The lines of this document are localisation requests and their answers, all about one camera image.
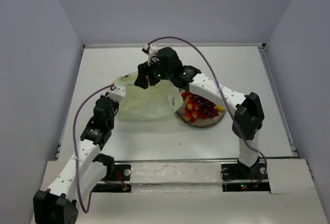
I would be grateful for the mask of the light green plastic bag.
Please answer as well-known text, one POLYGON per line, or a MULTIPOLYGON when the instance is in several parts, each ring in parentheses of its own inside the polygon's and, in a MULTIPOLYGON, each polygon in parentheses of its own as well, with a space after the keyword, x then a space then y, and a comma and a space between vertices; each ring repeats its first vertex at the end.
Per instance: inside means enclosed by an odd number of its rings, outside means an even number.
POLYGON ((120 76, 115 84, 126 87, 126 95, 120 102, 117 116, 130 121, 151 121, 175 113, 183 105, 183 99, 170 81, 160 81, 155 86, 142 89, 134 85, 138 73, 120 76))

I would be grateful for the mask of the red fake cherry cluster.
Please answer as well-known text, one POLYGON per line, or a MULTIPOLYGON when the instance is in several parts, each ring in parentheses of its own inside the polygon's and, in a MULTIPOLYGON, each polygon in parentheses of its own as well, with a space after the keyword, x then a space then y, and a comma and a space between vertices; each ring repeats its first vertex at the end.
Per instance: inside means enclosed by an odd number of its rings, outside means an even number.
POLYGON ((188 91, 181 93, 184 101, 184 119, 190 123, 194 123, 197 119, 207 119, 207 110, 204 108, 205 99, 199 95, 192 94, 188 91))

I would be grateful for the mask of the red fake grape bunch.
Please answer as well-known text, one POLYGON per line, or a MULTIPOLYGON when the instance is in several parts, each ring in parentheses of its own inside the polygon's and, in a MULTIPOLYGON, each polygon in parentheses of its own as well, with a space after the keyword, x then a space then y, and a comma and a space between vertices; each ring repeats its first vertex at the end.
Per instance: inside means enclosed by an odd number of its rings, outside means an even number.
POLYGON ((213 119, 219 115, 216 105, 199 95, 192 96, 192 116, 197 119, 213 119))

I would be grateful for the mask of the yellow fake banana bunch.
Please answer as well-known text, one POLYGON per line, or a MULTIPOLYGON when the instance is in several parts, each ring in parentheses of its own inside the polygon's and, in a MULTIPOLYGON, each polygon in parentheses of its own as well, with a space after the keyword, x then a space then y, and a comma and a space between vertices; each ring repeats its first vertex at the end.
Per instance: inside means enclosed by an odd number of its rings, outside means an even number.
POLYGON ((225 109, 223 107, 219 106, 219 105, 216 105, 214 108, 217 109, 219 112, 224 112, 225 111, 225 109))

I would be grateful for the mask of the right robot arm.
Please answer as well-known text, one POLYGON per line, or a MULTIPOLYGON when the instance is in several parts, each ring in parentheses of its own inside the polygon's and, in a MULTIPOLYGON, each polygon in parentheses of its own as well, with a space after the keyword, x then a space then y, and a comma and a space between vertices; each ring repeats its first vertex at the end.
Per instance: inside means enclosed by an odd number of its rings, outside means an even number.
POLYGON ((142 51, 146 62, 138 65, 134 84, 142 89, 160 81, 170 81, 176 88, 187 90, 210 102, 225 107, 233 120, 232 130, 239 138, 238 174, 248 179, 256 173, 260 161, 257 136, 265 118, 259 96, 251 92, 239 93, 209 78, 199 69, 182 64, 178 54, 170 47, 158 49, 146 44, 142 51))

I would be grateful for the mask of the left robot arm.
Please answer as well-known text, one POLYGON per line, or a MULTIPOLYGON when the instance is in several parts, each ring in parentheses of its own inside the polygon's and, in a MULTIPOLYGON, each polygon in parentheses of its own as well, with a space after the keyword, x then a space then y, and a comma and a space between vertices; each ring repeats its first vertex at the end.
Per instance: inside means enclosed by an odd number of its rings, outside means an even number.
POLYGON ((101 151, 111 137, 120 101, 110 93, 95 102, 80 138, 73 135, 73 155, 46 190, 33 197, 35 223, 76 223, 79 210, 89 211, 84 199, 91 198, 96 184, 113 177, 114 158, 101 151))

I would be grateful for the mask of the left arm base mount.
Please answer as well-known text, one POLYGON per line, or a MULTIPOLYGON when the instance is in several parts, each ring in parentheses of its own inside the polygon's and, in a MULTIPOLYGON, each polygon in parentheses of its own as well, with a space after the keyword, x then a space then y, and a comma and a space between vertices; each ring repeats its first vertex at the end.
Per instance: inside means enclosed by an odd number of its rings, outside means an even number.
POLYGON ((117 164, 113 174, 97 185, 98 190, 101 193, 130 193, 130 176, 130 164, 117 164))

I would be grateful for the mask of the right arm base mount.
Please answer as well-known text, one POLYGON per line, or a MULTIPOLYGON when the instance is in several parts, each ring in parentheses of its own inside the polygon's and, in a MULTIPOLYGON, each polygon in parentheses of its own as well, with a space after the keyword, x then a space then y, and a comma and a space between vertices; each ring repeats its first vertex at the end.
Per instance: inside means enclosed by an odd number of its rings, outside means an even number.
POLYGON ((222 179, 222 190, 228 192, 270 192, 268 175, 263 177, 265 164, 259 163, 252 171, 245 170, 237 163, 222 164, 220 178, 222 179))

